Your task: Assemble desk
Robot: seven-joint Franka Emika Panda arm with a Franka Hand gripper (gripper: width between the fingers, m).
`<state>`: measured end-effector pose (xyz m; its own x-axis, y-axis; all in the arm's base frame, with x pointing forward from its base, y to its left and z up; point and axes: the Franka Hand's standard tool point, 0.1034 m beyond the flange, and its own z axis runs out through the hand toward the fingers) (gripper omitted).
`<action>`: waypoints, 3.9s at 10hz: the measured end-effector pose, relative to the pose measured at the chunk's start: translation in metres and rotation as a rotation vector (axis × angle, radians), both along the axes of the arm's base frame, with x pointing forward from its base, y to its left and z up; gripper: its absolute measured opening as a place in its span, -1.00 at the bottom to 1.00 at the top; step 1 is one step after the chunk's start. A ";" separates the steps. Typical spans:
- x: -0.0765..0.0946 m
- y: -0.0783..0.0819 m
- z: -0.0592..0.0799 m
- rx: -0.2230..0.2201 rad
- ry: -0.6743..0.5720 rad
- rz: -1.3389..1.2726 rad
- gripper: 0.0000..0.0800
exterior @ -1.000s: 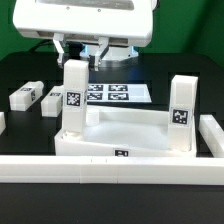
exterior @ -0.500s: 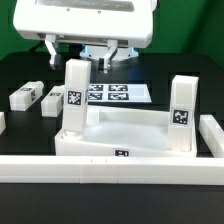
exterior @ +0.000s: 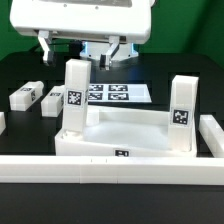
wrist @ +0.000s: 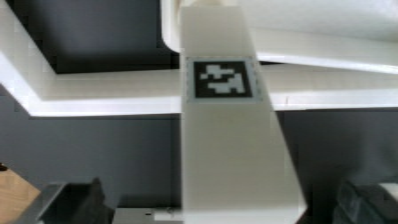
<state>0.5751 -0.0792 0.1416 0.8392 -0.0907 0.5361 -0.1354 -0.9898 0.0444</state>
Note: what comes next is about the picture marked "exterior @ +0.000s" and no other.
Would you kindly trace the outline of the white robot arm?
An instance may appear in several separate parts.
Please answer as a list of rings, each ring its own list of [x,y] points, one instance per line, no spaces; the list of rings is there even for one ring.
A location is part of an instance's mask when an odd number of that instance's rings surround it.
[[[84,43],[80,56],[102,69],[136,58],[136,44],[151,34],[151,9],[156,0],[12,0],[10,22],[22,35],[35,36],[43,62],[55,61],[53,39]]]

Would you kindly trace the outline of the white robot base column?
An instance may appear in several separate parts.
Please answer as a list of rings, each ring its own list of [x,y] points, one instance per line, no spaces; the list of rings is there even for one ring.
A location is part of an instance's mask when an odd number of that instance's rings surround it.
[[[100,56],[105,54],[108,49],[109,43],[85,42],[84,49],[80,52],[80,57],[85,60],[91,60],[94,65],[99,67]],[[135,61],[138,56],[139,53],[134,50],[132,43],[119,44],[119,50],[111,59],[110,68],[128,64],[130,61]]]

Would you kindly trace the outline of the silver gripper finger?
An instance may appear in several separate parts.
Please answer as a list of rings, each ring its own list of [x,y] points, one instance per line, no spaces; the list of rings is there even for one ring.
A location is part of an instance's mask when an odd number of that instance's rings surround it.
[[[99,67],[103,70],[109,70],[111,65],[111,59],[119,50],[120,37],[119,36],[110,36],[109,37],[109,49],[105,54],[100,56]]]
[[[40,30],[38,32],[38,41],[43,50],[43,62],[47,66],[55,64],[55,52],[51,49],[52,33],[50,31]]]

